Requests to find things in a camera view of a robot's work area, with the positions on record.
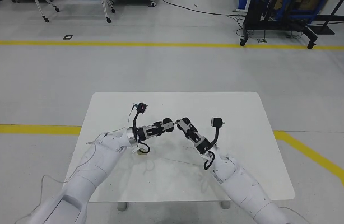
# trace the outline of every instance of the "gray floor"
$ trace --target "gray floor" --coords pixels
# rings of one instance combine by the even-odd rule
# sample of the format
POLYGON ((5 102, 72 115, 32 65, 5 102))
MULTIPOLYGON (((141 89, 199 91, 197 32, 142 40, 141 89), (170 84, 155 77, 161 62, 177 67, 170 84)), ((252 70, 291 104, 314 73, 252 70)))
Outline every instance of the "gray floor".
MULTIPOLYGON (((198 10, 230 13, 234 1, 174 0, 198 10)), ((175 8, 116 5, 107 24, 99 1, 59 1, 56 13, 34 3, 0 2, 0 40, 239 43, 230 18, 175 8)), ((344 45, 344 24, 319 45, 344 45)), ((268 44, 301 44, 267 32, 268 44)), ((255 33, 250 43, 263 33, 255 33)), ((344 52, 282 49, 126 48, 0 45, 0 124, 81 125, 97 91, 255 91, 274 130, 292 136, 344 169, 344 52)), ((0 134, 0 223, 13 223, 39 200, 40 178, 64 179, 77 136, 0 134)), ((294 200, 278 201, 312 224, 344 223, 344 187, 329 173, 278 141, 294 200)), ((47 181, 44 198, 61 185, 47 181)), ((90 203, 87 223, 253 223, 218 203, 90 203)), ((296 223, 306 224, 286 210, 296 223)))

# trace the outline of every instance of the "white cable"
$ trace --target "white cable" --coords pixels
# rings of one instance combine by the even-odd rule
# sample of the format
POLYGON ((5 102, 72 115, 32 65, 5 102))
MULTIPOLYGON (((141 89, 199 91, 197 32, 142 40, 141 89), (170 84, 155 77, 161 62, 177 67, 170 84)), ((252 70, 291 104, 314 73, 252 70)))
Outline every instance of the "white cable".
POLYGON ((304 218, 301 214, 299 214, 297 211, 294 211, 293 209, 291 208, 288 208, 288 207, 283 207, 283 206, 278 206, 278 208, 285 208, 285 209, 288 209, 288 210, 291 210, 292 212, 295 212, 298 216, 300 216, 302 219, 305 220, 305 222, 307 222, 308 224, 310 224, 310 222, 308 220, 306 220, 306 218, 304 218))
MULTIPOLYGON (((129 112, 127 124, 126 124, 123 128, 120 128, 120 129, 117 129, 117 130, 112 130, 112 131, 105 132, 105 133, 118 132, 119 130, 124 129, 124 128, 128 125, 128 123, 129 123, 129 118, 130 118, 130 116, 131 116, 132 110, 133 110, 133 108, 132 108, 131 111, 129 112)), ((65 184, 65 183, 67 183, 67 182, 70 181, 71 177, 75 174, 76 170, 77 170, 79 167, 81 167, 81 166, 87 164, 87 163, 93 158, 93 156, 95 155, 95 152, 96 152, 96 144, 95 144, 95 141, 100 137, 101 134, 102 134, 102 133, 100 133, 100 134, 95 138, 95 140, 93 140, 92 142, 87 142, 87 143, 86 143, 86 144, 93 144, 93 145, 95 146, 95 150, 94 150, 92 156, 91 156, 86 162, 84 162, 83 164, 78 165, 78 166, 74 169, 74 171, 72 172, 72 174, 70 175, 70 177, 69 177, 66 181, 59 181, 59 180, 57 180, 57 179, 51 177, 51 176, 48 175, 48 174, 43 175, 43 177, 41 178, 41 183, 40 183, 40 189, 41 189, 41 191, 40 191, 39 204, 38 204, 29 214, 27 214, 27 215, 25 215, 25 216, 19 218, 18 220, 16 220, 16 221, 14 222, 14 224, 16 224, 18 221, 22 220, 23 218, 26 218, 26 217, 31 216, 31 215, 36 211, 36 209, 39 208, 39 206, 41 205, 41 201, 42 201, 42 199, 43 199, 43 182, 44 182, 44 178, 45 178, 46 176, 49 177, 49 178, 51 178, 52 180, 54 180, 54 181, 60 183, 60 184, 65 184)))

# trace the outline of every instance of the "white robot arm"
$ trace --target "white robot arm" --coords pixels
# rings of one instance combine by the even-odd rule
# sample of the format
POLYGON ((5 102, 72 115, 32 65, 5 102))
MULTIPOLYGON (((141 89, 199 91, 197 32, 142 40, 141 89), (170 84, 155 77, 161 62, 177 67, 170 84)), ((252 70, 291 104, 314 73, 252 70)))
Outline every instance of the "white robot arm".
POLYGON ((219 128, 223 123, 220 118, 212 118, 216 136, 212 142, 209 142, 198 133, 188 118, 175 122, 178 129, 194 143, 195 148, 206 160, 204 169, 208 170, 211 167, 212 175, 226 194, 257 224, 288 224, 289 221, 283 212, 269 199, 256 179, 236 159, 220 155, 220 150, 215 144, 218 140, 219 128))
POLYGON ((279 208, 269 199, 259 183, 234 158, 221 156, 215 145, 219 128, 223 122, 220 118, 212 119, 216 127, 216 136, 212 142, 201 136, 188 118, 175 123, 166 118, 153 125, 136 127, 139 113, 144 113, 147 105, 134 105, 137 114, 133 127, 124 133, 105 132, 95 139, 80 165, 73 172, 66 185, 55 196, 46 200, 29 220, 30 224, 83 224, 86 221, 87 203, 95 189, 110 175, 127 147, 133 147, 153 136, 172 132, 174 124, 182 130, 187 139, 194 143, 201 156, 206 159, 204 169, 210 167, 212 175, 220 183, 227 195, 257 224, 288 224, 288 220, 279 208))
POLYGON ((95 189, 110 175, 125 149, 153 136, 173 131, 174 123, 169 118, 163 122, 137 128, 136 119, 139 113, 145 112, 147 105, 140 103, 134 106, 137 108, 137 114, 133 120, 133 127, 128 128, 123 134, 100 134, 92 142, 80 165, 61 191, 46 200, 32 214, 30 224, 85 223, 87 202, 95 189))

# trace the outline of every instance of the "white table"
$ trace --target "white table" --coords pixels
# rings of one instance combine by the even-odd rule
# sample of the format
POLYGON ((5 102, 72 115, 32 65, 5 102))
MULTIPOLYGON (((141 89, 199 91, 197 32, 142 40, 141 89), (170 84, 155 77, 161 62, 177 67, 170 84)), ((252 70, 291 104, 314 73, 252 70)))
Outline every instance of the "white table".
MULTIPOLYGON (((237 158, 272 200, 294 198, 273 131, 255 92, 97 92, 87 110, 67 176, 89 148, 86 142, 101 132, 125 126, 134 102, 148 105, 137 126, 186 116, 210 141, 215 134, 211 118, 223 118, 225 124, 217 142, 221 151, 237 158)), ((127 149, 90 202, 230 200, 209 171, 204 171, 198 151, 177 127, 145 143, 151 152, 142 156, 127 149)))

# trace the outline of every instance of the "yellow floor line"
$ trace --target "yellow floor line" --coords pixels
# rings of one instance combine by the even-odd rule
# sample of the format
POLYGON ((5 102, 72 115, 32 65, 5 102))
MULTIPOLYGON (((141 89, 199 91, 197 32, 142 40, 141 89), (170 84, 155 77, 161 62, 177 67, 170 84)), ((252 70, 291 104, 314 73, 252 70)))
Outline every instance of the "yellow floor line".
POLYGON ((80 126, 0 124, 0 134, 70 134, 78 135, 80 126))
MULTIPOLYGON (((80 133, 80 126, 53 126, 53 125, 9 125, 0 124, 0 134, 57 134, 57 135, 78 135, 80 133)), ((312 150, 310 147, 304 145, 291 135, 281 130, 274 131, 277 140, 283 140, 291 147, 297 149, 305 156, 317 164, 323 166, 329 172, 340 178, 344 185, 344 170, 330 162, 328 159, 312 150)))
MULTIPOLYGON (((103 41, 15 41, 1 40, 0 45, 38 45, 38 46, 124 46, 124 47, 178 47, 178 48, 241 48, 230 43, 164 43, 164 42, 103 42, 103 41)), ((246 44, 250 49, 307 50, 306 45, 246 44)), ((344 46, 315 46, 314 50, 344 50, 344 46)))
POLYGON ((333 162, 329 161, 327 158, 323 157, 319 153, 315 152, 312 150, 310 147, 304 145, 291 135, 287 134, 286 132, 280 131, 280 130, 275 130, 274 131, 274 136, 277 140, 283 140, 287 144, 289 144, 291 147, 297 149, 300 151, 302 154, 306 155, 309 157, 311 160, 316 162, 317 164, 321 165, 325 169, 327 169, 329 172, 333 173, 336 175, 338 178, 340 178, 342 184, 344 185, 344 170, 334 164, 333 162))

